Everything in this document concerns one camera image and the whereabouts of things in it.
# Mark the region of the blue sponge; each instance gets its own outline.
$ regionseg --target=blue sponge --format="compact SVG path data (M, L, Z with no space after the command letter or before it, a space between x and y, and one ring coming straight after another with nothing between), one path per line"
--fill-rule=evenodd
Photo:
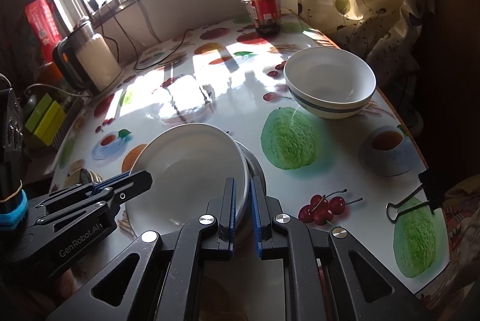
M22 201L17 208L6 214L0 214L0 232L11 232L16 229L27 211L27 195L22 190Z

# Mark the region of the glass jar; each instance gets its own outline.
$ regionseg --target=glass jar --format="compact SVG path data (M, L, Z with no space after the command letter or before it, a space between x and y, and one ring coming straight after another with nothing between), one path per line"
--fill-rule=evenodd
M275 0L250 0L255 30L261 37L276 35L280 32L280 11Z

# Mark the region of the white bowl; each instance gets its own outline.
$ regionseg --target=white bowl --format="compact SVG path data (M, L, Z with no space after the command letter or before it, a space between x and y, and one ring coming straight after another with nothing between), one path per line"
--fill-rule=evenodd
M174 232L205 214L208 202L221 197L227 177L236 181L237 222L248 201L245 156L228 134L203 123L179 125L156 137L138 156L130 173L146 170L153 178L147 192L126 203L136 235Z
M283 71L298 104L322 118L352 116L375 92L376 78L368 64L341 49L303 49L289 58Z

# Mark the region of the electric kettle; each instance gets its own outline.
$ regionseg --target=electric kettle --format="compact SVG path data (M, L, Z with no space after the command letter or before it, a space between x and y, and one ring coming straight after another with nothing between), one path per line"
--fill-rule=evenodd
M76 91L96 97L122 78L122 69L105 40L85 21L53 50L53 61Z

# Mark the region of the screw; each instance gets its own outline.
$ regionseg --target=screw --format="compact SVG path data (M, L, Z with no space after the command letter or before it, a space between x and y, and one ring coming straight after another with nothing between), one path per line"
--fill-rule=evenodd
M153 232L153 230L149 230L142 234L142 241L143 242L153 242L157 239L157 233Z
M332 229L332 234L337 238L337 239L344 239L347 237L347 230L342 228L342 227L335 227Z
M287 222L290 222L290 216L285 213L280 213L275 216L275 221L279 224L286 224Z
M212 215L210 214L205 214L203 216L201 216L198 221L202 224L202 225L210 225L212 224L214 221L215 221L215 217L213 217Z

